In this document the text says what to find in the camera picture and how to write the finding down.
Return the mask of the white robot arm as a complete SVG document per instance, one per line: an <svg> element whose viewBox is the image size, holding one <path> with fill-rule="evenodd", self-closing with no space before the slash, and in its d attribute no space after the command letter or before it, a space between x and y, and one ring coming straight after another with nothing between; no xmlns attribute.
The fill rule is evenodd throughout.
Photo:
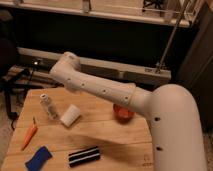
<svg viewBox="0 0 213 171"><path fill-rule="evenodd" d="M165 84L147 91L80 71L80 59L65 52L50 70L69 91L81 90L125 107L150 122L154 171L208 171L201 121L194 97Z"/></svg>

